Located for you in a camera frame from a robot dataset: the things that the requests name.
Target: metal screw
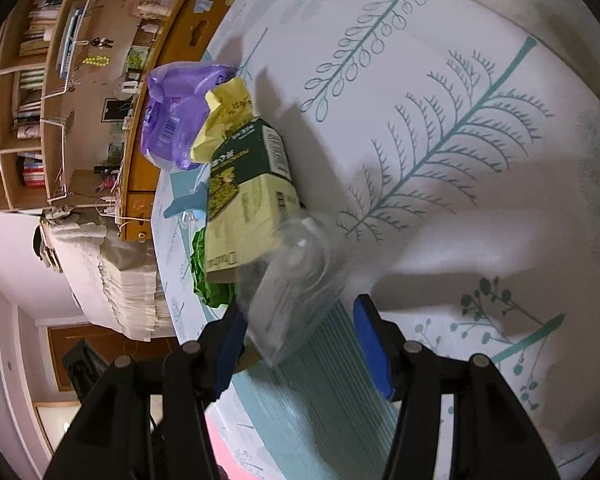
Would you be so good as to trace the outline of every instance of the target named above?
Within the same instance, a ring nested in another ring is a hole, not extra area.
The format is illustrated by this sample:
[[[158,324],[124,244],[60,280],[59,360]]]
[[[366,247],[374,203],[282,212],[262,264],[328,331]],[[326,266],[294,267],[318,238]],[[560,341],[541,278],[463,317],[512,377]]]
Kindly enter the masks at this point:
[[[202,346],[200,346],[200,343],[197,341],[187,341],[184,343],[184,345],[182,345],[182,349],[187,354],[197,354],[200,352],[200,350],[202,350]]]
[[[422,345],[417,341],[407,341],[403,348],[409,354],[417,354],[422,350]]]
[[[113,361],[113,364],[116,365],[116,368],[126,368],[131,364],[131,357],[128,355],[121,355]]]
[[[486,368],[491,363],[491,360],[484,354],[476,354],[471,358],[471,361],[474,362],[474,365],[480,368]]]

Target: purple plastic bag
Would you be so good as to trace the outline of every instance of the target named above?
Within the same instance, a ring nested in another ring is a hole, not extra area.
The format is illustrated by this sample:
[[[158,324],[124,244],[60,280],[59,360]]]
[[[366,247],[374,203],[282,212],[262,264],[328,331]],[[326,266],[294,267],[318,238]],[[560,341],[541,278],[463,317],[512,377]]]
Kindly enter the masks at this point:
[[[235,68],[179,61],[149,72],[149,104],[142,123],[140,148],[158,168],[193,170],[190,150],[209,115],[207,91],[235,75]]]

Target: white tablecloth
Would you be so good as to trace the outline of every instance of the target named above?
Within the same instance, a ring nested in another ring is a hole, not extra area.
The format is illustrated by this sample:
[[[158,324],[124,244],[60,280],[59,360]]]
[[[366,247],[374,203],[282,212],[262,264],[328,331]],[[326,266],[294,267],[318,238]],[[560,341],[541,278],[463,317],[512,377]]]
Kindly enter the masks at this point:
[[[488,354],[579,478],[600,452],[600,102],[586,85],[469,0],[237,0],[208,57],[239,66],[302,200],[354,245],[345,307],[369,292],[439,354]]]

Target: yellow crumpled paper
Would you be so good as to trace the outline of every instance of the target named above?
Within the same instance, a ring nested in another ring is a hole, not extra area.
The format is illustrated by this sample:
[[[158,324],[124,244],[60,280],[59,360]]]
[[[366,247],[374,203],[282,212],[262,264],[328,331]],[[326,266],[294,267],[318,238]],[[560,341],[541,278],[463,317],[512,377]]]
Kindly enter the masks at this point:
[[[210,90],[205,100],[210,110],[209,117],[200,128],[190,154],[191,160],[199,163],[211,162],[220,144],[253,119],[251,95],[241,77]]]

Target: wooden desk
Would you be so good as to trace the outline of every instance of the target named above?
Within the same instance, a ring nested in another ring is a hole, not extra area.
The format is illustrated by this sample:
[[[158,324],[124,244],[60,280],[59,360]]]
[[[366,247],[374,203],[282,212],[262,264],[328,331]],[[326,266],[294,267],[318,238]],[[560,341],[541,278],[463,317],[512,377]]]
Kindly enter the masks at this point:
[[[172,61],[202,59],[206,46],[233,0],[209,0],[213,2],[210,10],[194,13],[196,1],[179,0],[176,3],[147,62],[147,72]],[[122,239],[127,241],[152,238],[150,219],[160,170],[146,160],[140,151],[142,119],[147,101],[146,85],[143,84],[136,101],[132,127],[126,137],[120,181],[120,216],[146,218],[146,221],[129,221],[122,228]]]

